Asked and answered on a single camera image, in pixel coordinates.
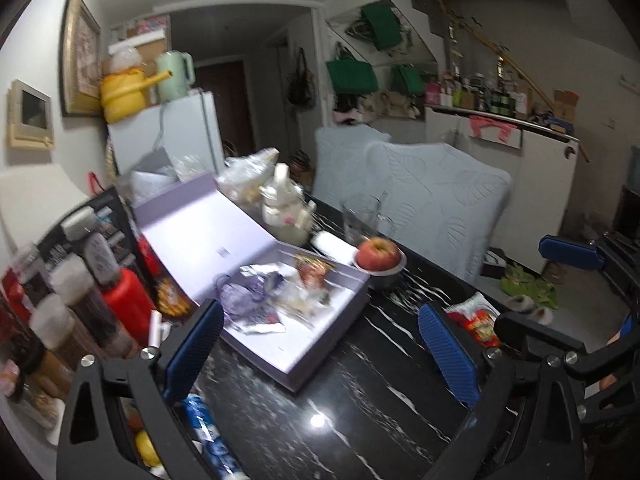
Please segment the red snack packet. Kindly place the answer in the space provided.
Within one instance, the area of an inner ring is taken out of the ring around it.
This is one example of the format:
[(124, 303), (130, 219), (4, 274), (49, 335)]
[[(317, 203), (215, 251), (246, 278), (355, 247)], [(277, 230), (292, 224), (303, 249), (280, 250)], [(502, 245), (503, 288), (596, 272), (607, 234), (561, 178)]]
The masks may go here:
[(452, 322), (468, 332), (483, 347), (500, 346), (500, 340), (495, 333), (495, 322), (500, 312), (481, 292), (477, 292), (461, 304), (446, 307), (445, 312)]

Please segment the small metal bowl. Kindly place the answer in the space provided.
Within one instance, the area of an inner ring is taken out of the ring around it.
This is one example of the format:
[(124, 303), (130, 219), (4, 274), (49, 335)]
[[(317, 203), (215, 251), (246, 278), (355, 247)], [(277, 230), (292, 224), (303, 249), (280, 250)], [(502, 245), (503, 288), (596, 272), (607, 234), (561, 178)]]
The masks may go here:
[(366, 270), (356, 262), (354, 262), (354, 267), (359, 271), (369, 274), (368, 287), (370, 289), (386, 289), (392, 287), (393, 284), (399, 280), (401, 272), (405, 270), (407, 257), (402, 250), (399, 252), (399, 255), (400, 260), (398, 265), (385, 271)]

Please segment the yellow lemon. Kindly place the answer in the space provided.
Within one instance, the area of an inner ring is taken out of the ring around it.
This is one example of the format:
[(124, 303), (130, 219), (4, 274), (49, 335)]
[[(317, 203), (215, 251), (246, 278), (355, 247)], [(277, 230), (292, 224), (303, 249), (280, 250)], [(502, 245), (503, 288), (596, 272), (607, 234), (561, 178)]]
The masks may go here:
[(151, 439), (145, 430), (141, 430), (137, 433), (134, 443), (136, 444), (138, 453), (140, 454), (145, 466), (154, 468), (162, 464), (162, 461), (158, 457)]

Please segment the white lid glass jar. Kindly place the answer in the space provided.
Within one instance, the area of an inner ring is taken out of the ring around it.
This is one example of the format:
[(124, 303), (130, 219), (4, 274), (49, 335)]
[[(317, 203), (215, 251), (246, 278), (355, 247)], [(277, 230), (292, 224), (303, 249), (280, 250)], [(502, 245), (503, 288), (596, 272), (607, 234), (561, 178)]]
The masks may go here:
[(99, 232), (91, 232), (82, 241), (82, 256), (94, 278), (103, 287), (115, 285), (122, 275), (120, 266), (107, 243)]

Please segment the black printed box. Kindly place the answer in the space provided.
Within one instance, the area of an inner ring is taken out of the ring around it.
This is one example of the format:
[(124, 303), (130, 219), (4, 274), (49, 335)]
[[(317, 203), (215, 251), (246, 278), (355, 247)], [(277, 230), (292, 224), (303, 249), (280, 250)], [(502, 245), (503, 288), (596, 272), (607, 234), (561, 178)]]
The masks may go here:
[(84, 207), (90, 207), (96, 214), (99, 231), (112, 248), (117, 262), (137, 274), (143, 284), (148, 284), (149, 272), (143, 261), (138, 241), (134, 236), (134, 229), (131, 226), (127, 209), (120, 200), (116, 188), (108, 188), (77, 206), (52, 226), (49, 232), (36, 244), (47, 270), (51, 271), (73, 251), (72, 243), (63, 232), (62, 222)]

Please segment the cream cartoon kettle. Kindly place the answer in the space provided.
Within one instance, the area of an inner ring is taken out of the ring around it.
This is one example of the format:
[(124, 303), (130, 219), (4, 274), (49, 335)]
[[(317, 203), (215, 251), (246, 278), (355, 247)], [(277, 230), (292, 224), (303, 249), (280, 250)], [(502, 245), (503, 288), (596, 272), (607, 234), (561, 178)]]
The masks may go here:
[(303, 189), (291, 179), (287, 164), (277, 163), (260, 194), (265, 228), (280, 242), (303, 247), (310, 237), (316, 204), (306, 202)]

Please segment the clear plastic bag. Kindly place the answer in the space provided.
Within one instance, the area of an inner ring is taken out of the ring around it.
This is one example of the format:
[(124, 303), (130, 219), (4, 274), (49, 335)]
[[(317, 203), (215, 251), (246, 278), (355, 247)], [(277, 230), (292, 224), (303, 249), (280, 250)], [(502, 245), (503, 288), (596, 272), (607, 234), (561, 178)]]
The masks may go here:
[(257, 202), (260, 189), (273, 177), (280, 153), (276, 148), (264, 148), (245, 157), (229, 157), (216, 177), (218, 190), (237, 205)]

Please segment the white refrigerator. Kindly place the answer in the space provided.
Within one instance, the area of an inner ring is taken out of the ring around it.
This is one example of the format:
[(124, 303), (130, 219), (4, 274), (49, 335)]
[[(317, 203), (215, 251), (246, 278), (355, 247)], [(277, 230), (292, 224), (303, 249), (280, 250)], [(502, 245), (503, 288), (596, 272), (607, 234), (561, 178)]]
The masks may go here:
[(152, 106), (108, 126), (115, 165), (121, 174), (163, 148), (171, 160), (195, 157), (206, 171), (224, 168), (224, 150), (212, 92)]

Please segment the yellow enamel pot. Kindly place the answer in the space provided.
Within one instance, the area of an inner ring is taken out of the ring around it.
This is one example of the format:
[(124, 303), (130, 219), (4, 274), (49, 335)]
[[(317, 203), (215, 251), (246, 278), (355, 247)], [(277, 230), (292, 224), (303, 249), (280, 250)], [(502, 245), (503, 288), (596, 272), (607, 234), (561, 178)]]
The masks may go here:
[(146, 107), (146, 90), (171, 77), (170, 70), (147, 77), (140, 67), (105, 76), (100, 93), (106, 122), (111, 125), (140, 113)]

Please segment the black hanging handbag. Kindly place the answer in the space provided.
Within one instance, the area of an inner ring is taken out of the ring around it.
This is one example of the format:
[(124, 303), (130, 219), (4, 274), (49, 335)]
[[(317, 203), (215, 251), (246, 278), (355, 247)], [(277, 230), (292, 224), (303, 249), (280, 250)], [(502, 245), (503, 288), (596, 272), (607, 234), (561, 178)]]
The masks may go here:
[(288, 102), (301, 110), (312, 110), (316, 106), (314, 74), (308, 68), (303, 48), (296, 52), (295, 70), (288, 82)]

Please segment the large green tote bag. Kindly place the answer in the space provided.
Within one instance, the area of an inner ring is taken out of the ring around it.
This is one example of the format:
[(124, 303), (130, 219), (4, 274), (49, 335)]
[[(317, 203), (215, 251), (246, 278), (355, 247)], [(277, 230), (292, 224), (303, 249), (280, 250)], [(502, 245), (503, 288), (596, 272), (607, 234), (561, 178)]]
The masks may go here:
[(357, 60), (341, 42), (335, 44), (334, 57), (326, 63), (326, 68), (336, 94), (366, 96), (378, 91), (378, 78), (372, 65)]

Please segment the mint green electric kettle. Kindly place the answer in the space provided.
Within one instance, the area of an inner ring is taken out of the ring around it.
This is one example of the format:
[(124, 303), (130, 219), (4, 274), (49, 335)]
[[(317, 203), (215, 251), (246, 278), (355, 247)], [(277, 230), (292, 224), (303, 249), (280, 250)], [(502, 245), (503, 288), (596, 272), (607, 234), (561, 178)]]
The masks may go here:
[(157, 73), (169, 72), (170, 77), (157, 85), (160, 102), (185, 98), (195, 82), (193, 58), (189, 53), (168, 51), (155, 58)]

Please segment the upper green tote bag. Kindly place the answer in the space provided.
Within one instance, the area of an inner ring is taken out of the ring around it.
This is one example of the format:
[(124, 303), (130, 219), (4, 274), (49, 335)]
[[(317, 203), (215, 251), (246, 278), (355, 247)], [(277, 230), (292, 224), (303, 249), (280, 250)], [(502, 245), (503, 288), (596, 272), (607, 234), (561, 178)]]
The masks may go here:
[(378, 51), (401, 44), (401, 28), (392, 8), (385, 3), (369, 3), (361, 8), (361, 17), (371, 32), (371, 42)]

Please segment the purple drawstring pouch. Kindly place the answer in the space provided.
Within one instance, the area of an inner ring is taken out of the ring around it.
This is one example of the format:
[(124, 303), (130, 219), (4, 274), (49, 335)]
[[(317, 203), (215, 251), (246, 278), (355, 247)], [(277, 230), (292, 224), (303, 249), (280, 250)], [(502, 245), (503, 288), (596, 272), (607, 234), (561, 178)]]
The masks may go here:
[(232, 282), (229, 275), (218, 278), (215, 294), (226, 324), (246, 328), (279, 324), (280, 316), (270, 299), (282, 281), (278, 272), (250, 274), (244, 283)]

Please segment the wall intercom panel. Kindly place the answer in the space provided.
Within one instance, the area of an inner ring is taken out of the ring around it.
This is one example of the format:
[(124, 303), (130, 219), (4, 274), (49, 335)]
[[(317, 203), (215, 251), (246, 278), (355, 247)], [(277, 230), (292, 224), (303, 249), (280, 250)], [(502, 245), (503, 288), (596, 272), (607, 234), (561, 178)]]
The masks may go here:
[(16, 150), (51, 151), (55, 147), (51, 99), (24, 81), (12, 81), (8, 93), (8, 144)]

